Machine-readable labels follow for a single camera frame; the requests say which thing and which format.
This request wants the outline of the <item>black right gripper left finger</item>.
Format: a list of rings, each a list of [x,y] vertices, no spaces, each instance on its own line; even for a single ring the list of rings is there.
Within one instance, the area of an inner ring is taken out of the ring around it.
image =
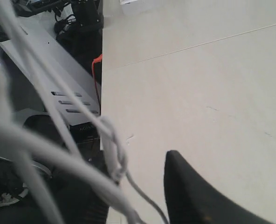
[[[48,185],[66,224],[104,224],[109,206],[92,187],[55,166]]]

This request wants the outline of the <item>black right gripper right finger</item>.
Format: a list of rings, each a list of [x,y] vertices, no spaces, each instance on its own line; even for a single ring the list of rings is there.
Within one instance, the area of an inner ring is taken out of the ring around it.
[[[164,193],[172,224],[266,224],[217,191],[175,150],[166,153]]]

